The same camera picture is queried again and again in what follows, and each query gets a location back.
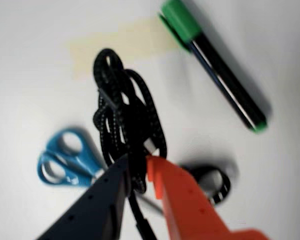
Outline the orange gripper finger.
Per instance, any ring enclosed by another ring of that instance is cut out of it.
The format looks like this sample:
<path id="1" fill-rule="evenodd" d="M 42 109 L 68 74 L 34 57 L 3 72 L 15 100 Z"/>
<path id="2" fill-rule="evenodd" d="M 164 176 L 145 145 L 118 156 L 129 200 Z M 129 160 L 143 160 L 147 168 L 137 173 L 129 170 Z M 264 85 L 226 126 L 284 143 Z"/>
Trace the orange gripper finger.
<path id="1" fill-rule="evenodd" d="M 265 240 L 255 229 L 231 231 L 217 214 L 195 179 L 163 157 L 146 158 L 147 177 L 162 201 L 172 240 Z"/>

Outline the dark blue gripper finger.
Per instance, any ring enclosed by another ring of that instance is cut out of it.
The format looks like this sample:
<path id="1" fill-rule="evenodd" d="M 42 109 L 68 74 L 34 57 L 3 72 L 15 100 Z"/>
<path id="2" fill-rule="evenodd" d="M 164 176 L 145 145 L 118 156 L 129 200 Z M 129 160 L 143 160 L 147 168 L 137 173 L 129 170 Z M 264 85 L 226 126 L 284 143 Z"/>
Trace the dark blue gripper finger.
<path id="1" fill-rule="evenodd" d="M 125 154 L 38 239 L 118 240 L 129 195 L 129 161 Z"/>

